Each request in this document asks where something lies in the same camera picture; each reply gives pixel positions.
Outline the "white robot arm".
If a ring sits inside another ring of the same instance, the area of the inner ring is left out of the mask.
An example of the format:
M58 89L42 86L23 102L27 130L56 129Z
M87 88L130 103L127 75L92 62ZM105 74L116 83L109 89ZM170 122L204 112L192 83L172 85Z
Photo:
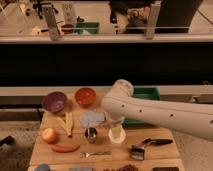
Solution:
M213 141L213 105L145 100L133 96L133 85L117 80L101 100L112 121L122 117Z

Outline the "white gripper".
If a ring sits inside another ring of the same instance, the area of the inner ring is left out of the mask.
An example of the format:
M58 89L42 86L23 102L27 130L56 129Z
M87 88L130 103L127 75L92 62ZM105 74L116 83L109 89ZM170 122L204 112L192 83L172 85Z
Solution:
M111 133L113 138L119 138L121 134L122 124L125 120L124 116L114 115L112 113L105 113L106 121L111 128Z

